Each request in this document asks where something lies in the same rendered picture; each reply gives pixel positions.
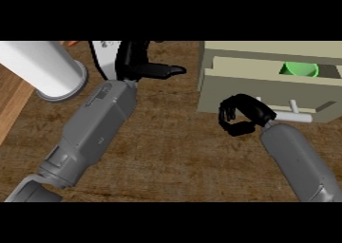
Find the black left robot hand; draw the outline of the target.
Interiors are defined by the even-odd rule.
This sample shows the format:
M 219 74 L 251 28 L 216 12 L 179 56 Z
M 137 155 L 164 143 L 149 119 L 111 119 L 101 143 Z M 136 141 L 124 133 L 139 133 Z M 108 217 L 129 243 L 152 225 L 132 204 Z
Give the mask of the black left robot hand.
M 115 60 L 117 79 L 139 81 L 142 78 L 165 80 L 186 74 L 186 68 L 177 65 L 149 62 L 149 41 L 123 41 Z

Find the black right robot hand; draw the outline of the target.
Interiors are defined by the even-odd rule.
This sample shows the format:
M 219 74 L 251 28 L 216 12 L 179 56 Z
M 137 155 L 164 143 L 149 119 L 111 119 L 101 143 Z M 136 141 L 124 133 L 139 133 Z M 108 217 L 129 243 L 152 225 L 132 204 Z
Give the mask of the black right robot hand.
M 230 123 L 236 118 L 236 110 L 241 110 L 250 121 Z M 264 127 L 275 118 L 276 113 L 269 106 L 247 94 L 238 94 L 220 103 L 219 125 L 233 137 L 252 133 L 255 126 Z

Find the green cup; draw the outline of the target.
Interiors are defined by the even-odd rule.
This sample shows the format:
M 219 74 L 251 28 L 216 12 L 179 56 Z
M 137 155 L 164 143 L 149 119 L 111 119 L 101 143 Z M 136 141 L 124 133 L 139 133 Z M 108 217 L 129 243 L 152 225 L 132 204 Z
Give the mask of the green cup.
M 320 67 L 317 64 L 285 62 L 279 73 L 283 75 L 317 77 L 320 73 Z

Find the beige wooden drawer cabinet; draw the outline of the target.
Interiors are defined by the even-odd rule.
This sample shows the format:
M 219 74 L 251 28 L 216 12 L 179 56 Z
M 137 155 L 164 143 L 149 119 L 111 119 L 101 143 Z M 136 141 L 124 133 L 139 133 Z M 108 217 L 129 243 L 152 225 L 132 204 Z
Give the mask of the beige wooden drawer cabinet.
M 247 42 L 204 41 L 201 43 L 199 84 L 204 80 L 204 69 L 211 66 L 214 56 L 254 60 L 342 65 L 342 42 Z M 278 118 L 289 122 L 313 122 L 313 117 L 300 113 L 295 100 L 289 101 L 289 112 L 276 111 Z

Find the white cylindrical container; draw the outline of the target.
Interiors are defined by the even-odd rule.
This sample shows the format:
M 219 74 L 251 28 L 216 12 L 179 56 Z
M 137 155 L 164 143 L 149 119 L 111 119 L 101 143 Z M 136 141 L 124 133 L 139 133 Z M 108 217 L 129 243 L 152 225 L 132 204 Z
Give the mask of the white cylindrical container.
M 87 67 L 58 41 L 0 41 L 0 64 L 50 103 L 73 99 L 86 87 Z

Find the white black-edged appliance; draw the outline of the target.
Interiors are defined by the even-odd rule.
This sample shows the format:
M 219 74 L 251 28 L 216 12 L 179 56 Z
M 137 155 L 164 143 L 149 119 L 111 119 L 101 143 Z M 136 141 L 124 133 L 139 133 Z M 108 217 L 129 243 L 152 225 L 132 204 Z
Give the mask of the white black-edged appliance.
M 115 61 L 120 41 L 92 41 L 90 48 L 101 76 L 105 80 L 117 79 Z

